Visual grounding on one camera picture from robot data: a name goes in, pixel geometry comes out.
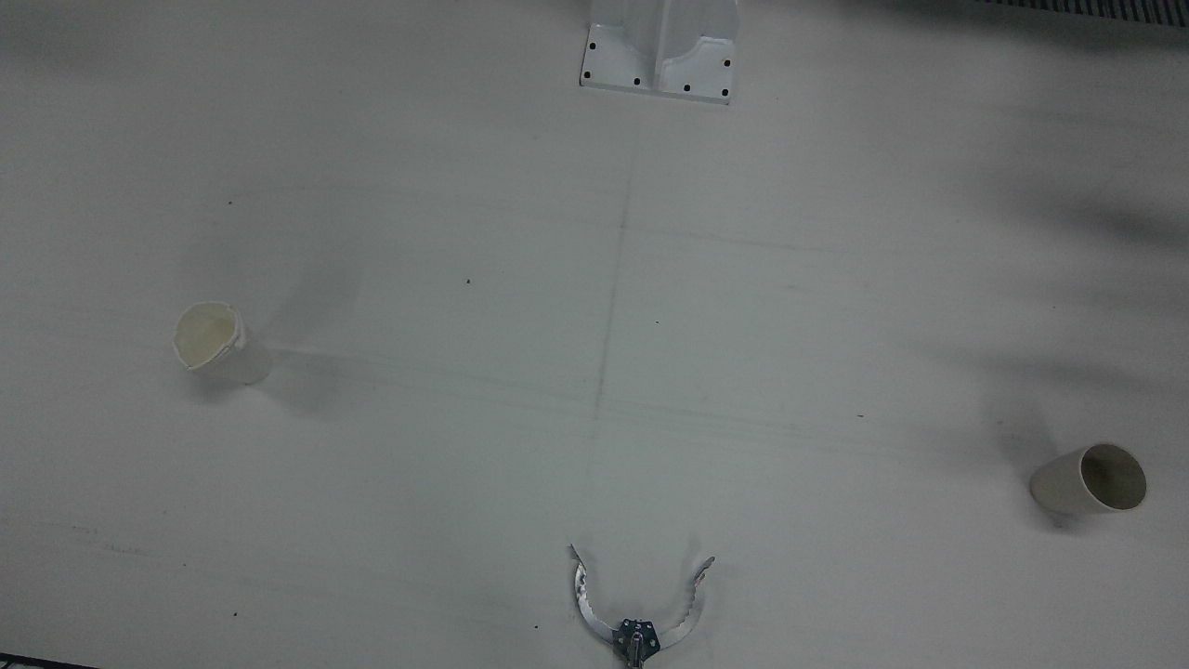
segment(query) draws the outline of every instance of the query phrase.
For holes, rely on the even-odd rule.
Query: white paper cup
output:
[[[185,309],[174,332],[174,351],[185,370],[240,384],[263,380],[272,367],[269,351],[252,337],[244,317],[222,302]]]
[[[1042,467],[1028,487],[1032,498],[1049,511],[1115,513],[1144,501],[1147,479],[1130,453],[1114,444],[1099,444]]]

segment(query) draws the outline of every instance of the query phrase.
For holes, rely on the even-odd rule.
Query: white mounting bracket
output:
[[[729,103],[737,0],[593,0],[581,86]]]

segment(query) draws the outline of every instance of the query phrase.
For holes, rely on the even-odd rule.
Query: tipped over cup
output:
[[[1037,504],[1057,513],[1118,513],[1144,501],[1147,479],[1135,456],[1097,444],[1045,465],[1028,488]]]
[[[185,309],[174,330],[174,351],[185,370],[251,385],[272,368],[272,358],[256,341],[244,316],[224,302],[199,302]]]

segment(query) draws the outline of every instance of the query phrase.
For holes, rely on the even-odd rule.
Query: paper cup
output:
[[[269,375],[272,359],[231,304],[199,302],[185,309],[174,332],[174,351],[185,370],[256,384]]]
[[[1114,444],[1099,444],[1042,467],[1028,487],[1032,498],[1049,511],[1115,513],[1144,501],[1147,479],[1130,453]]]

